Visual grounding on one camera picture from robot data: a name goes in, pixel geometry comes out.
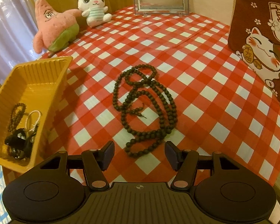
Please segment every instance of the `pink starfish plush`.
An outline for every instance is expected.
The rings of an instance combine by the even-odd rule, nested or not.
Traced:
[[[35,17],[38,32],[33,39],[33,48],[41,53],[43,48],[49,51],[59,51],[73,42],[79,33],[76,17],[81,16],[78,9],[56,12],[46,0],[35,3]]]

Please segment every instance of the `bead string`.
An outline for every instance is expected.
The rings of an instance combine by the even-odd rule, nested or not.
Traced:
[[[147,77],[145,74],[143,74],[139,70],[141,68],[150,69],[152,71],[152,74],[149,77]],[[140,82],[130,81],[130,77],[133,74],[139,75],[140,77],[142,77],[143,80],[141,80]],[[162,140],[168,134],[170,134],[171,131],[176,126],[177,113],[176,113],[175,102],[172,98],[172,95],[167,90],[167,88],[164,85],[157,82],[156,80],[153,80],[153,78],[156,76],[156,74],[157,74],[157,71],[156,71],[155,67],[153,67],[151,65],[138,65],[138,66],[132,67],[131,69],[121,73],[115,82],[114,92],[113,92],[113,107],[115,108],[115,110],[121,112],[121,123],[124,126],[124,128],[127,130],[127,132],[136,136],[135,139],[131,139],[128,143],[126,143],[125,152],[127,152],[128,156],[132,156],[132,157],[136,158],[136,157],[140,157],[144,154],[148,154],[149,152],[152,152],[155,148],[157,148],[158,145],[160,145],[162,143]],[[123,78],[125,78],[125,82],[128,85],[132,86],[133,88],[127,95],[127,98],[125,99],[123,104],[119,105],[118,104],[118,91],[119,91],[120,83]],[[169,125],[166,125],[164,114],[163,114],[162,110],[160,109],[160,106],[158,105],[154,96],[149,91],[146,91],[146,90],[138,91],[139,88],[144,87],[144,84],[147,84],[162,101],[162,104],[163,104],[164,109],[167,114],[167,119],[169,121]],[[158,88],[165,93],[166,97],[168,98],[169,104],[167,103],[165,97],[162,95],[161,91]],[[152,104],[158,114],[160,129],[146,131],[146,132],[140,132],[140,131],[136,131],[136,130],[132,129],[130,127],[130,125],[128,124],[128,122],[126,120],[127,114],[144,117],[140,113],[140,111],[142,111],[144,109],[144,105],[142,107],[131,110],[132,102],[134,101],[134,99],[137,99],[140,96],[147,96],[150,99],[150,101],[152,102]],[[137,142],[149,140],[149,139],[157,139],[157,140],[155,143],[153,143],[147,149],[141,150],[139,152],[131,152],[131,147],[133,144],[135,144]]]
[[[21,107],[21,109],[16,113],[16,109],[18,107]],[[21,119],[24,116],[26,110],[26,105],[23,103],[17,103],[14,105],[13,110],[10,114],[10,124],[7,128],[8,132],[11,132],[12,134],[15,132],[15,130],[18,127],[18,124],[20,123]]]

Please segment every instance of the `maneki-neko print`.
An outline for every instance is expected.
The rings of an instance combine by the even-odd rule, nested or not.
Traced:
[[[262,35],[257,27],[254,27],[242,49],[242,53],[236,51],[236,54],[268,87],[274,88],[273,79],[280,79],[280,45],[273,43]]]

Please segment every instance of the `red and white checkered tablecloth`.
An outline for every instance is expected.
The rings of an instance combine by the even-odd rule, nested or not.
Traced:
[[[118,11],[109,23],[88,28],[55,55],[74,59],[47,156],[59,150],[80,154],[113,140],[115,156],[104,172],[109,182],[172,180],[175,172],[163,144],[139,159],[127,156],[123,148],[133,136],[112,106],[119,74],[149,63],[157,68],[157,80],[177,105],[178,124],[165,140],[201,155],[221,151],[273,185],[280,171],[280,103],[228,49],[228,31],[229,26],[197,14],[142,16],[135,15],[132,7]],[[120,102],[130,89],[121,84]],[[158,129],[151,102],[140,97],[135,106],[141,102],[147,119],[129,116],[130,125],[139,131]],[[138,143],[133,150],[145,146]],[[84,182],[82,171],[74,170],[72,176]]]

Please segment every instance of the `lucky cat pillow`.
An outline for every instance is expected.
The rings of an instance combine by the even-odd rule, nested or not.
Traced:
[[[43,48],[57,52],[73,42],[79,33],[76,17],[81,16],[78,9],[56,12],[46,0],[35,2],[35,18],[38,32],[33,39],[33,48],[40,54]]]
[[[87,18],[90,27],[109,22],[112,18],[110,13],[105,14],[108,10],[105,0],[78,0],[78,8],[82,11],[82,16]]]
[[[228,45],[280,102],[280,0],[236,0]]]
[[[274,44],[254,27],[242,49],[243,53],[236,51],[237,56],[246,62],[269,88],[274,88],[273,79],[280,79],[280,45]]]

